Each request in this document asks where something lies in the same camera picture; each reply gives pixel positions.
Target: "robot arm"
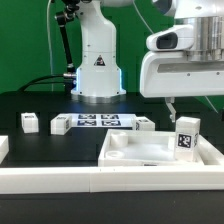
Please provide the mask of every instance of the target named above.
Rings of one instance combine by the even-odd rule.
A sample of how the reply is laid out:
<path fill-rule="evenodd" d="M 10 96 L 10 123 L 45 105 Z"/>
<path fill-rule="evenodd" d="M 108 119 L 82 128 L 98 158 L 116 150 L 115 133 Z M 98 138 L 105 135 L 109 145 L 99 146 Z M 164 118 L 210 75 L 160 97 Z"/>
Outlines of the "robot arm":
<path fill-rule="evenodd" d="M 68 72 L 76 72 L 76 87 L 71 91 L 74 100 L 91 103 L 110 103 L 123 98 L 121 70 L 116 64 L 116 28 L 104 18 L 101 6 L 121 7 L 132 0 L 63 0 L 66 4 L 61 20 L 64 25 L 76 15 L 82 29 L 82 64 L 77 69 L 71 61 L 68 47 Z"/>

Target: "black table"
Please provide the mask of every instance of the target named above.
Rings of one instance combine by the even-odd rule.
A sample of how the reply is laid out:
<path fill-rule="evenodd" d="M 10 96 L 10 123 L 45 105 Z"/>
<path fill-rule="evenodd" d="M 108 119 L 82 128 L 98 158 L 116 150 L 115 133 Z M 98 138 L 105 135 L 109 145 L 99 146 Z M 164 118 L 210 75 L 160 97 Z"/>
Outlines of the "black table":
<path fill-rule="evenodd" d="M 0 134 L 9 136 L 10 152 L 1 167 L 97 166 L 106 128 L 72 128 L 50 135 L 59 113 L 134 113 L 174 131 L 163 99 L 130 93 L 123 102 L 91 105 L 63 93 L 8 92 L 0 95 Z M 200 134 L 224 152 L 224 122 L 193 98 L 177 98 L 177 118 L 201 119 Z M 24 134 L 20 115 L 36 112 L 40 132 Z M 0 195 L 1 223 L 223 223 L 224 191 L 107 192 Z"/>

